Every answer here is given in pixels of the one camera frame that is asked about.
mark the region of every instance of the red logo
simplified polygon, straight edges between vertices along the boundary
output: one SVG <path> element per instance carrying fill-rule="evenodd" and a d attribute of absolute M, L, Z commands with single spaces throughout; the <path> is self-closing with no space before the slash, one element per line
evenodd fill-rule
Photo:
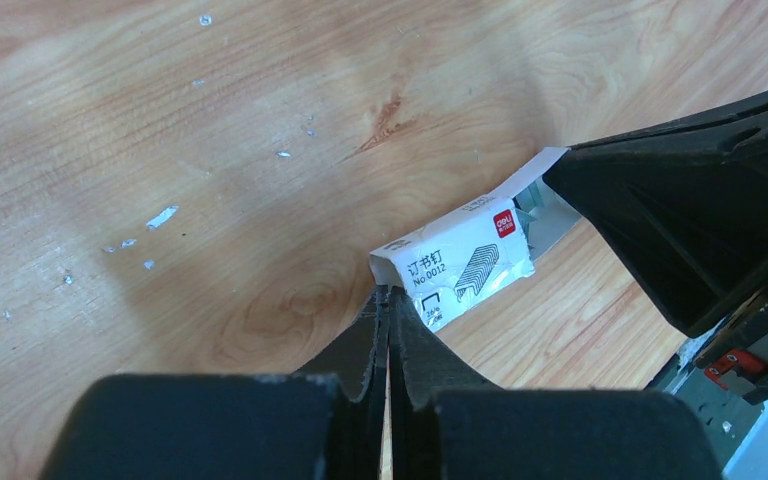
<path fill-rule="evenodd" d="M 516 223 L 514 223 L 514 216 L 510 210 L 505 210 L 502 213 L 496 214 L 493 217 L 493 222 L 496 224 L 496 231 L 499 232 L 499 238 L 505 238 L 508 235 L 516 231 Z"/>

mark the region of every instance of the red square label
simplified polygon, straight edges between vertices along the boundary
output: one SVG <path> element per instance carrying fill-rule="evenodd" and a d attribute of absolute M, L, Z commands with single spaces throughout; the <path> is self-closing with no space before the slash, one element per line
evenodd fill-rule
<path fill-rule="evenodd" d="M 496 214 L 493 217 L 493 223 L 496 224 L 496 231 L 499 232 L 499 238 L 505 238 L 516 231 L 514 216 L 510 210 Z"/>

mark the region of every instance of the wooden surface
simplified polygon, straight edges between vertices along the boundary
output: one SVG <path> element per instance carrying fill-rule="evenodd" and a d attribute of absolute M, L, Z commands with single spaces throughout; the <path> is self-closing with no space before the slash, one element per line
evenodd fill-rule
<path fill-rule="evenodd" d="M 0 478 L 101 376 L 300 366 L 368 251 L 539 148 L 767 88 L 768 1 L 0 0 Z M 538 269 L 441 332 L 491 379 L 639 387 L 680 343 L 587 224 Z"/>

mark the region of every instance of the brown stain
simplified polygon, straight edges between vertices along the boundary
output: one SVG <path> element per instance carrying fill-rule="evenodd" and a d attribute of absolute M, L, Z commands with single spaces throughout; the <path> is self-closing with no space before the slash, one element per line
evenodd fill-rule
<path fill-rule="evenodd" d="M 393 92 L 393 94 L 390 96 L 390 101 L 381 107 L 381 111 L 378 113 L 378 117 L 375 119 L 375 126 L 372 136 L 370 136 L 369 139 L 364 142 L 360 148 L 357 149 L 357 151 L 354 153 L 355 155 L 367 150 L 371 150 L 378 145 L 381 145 L 391 136 L 416 125 L 418 119 L 412 118 L 406 122 L 396 122 L 391 126 L 391 122 L 399 112 L 399 108 L 401 106 L 401 94 L 398 92 Z"/>

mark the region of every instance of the red clip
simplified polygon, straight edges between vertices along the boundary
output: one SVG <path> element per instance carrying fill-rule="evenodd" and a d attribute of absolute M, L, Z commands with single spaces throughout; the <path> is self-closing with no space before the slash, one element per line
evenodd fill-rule
<path fill-rule="evenodd" d="M 755 355 L 733 348 L 723 355 L 722 358 L 706 368 L 705 376 L 719 385 L 723 390 L 728 390 L 727 386 L 720 383 L 720 377 L 725 375 L 728 371 L 733 370 L 735 367 L 740 367 L 743 372 L 753 375 L 759 374 L 767 369 L 767 365 Z"/>

